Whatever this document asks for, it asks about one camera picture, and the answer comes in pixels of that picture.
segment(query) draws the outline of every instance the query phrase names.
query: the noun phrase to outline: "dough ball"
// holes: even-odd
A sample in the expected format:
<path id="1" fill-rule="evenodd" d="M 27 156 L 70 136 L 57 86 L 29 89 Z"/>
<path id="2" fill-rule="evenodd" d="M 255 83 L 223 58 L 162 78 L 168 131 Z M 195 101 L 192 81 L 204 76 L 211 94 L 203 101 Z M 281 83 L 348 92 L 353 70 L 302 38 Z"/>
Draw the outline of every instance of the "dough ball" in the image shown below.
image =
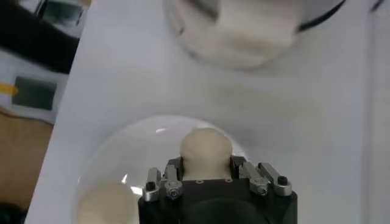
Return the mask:
<path id="1" fill-rule="evenodd" d="M 184 180 L 212 180 L 231 178 L 230 157 L 232 143 L 214 128 L 192 131 L 182 141 Z"/>
<path id="2" fill-rule="evenodd" d="M 77 224 L 133 223 L 139 223 L 137 198 L 124 184 L 103 184 L 79 203 Z"/>

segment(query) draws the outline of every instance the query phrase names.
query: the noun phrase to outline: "cable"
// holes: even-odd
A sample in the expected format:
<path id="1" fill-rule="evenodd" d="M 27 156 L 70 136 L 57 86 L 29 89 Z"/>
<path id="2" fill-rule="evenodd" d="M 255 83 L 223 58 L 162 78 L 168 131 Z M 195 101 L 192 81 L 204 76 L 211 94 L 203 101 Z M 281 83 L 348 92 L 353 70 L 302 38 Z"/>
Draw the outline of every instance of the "cable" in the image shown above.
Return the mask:
<path id="1" fill-rule="evenodd" d="M 371 11 L 370 12 L 375 12 L 377 11 L 377 9 L 379 9 L 379 7 L 385 2 L 385 0 L 378 0 L 374 6 L 372 6 L 371 8 Z"/>

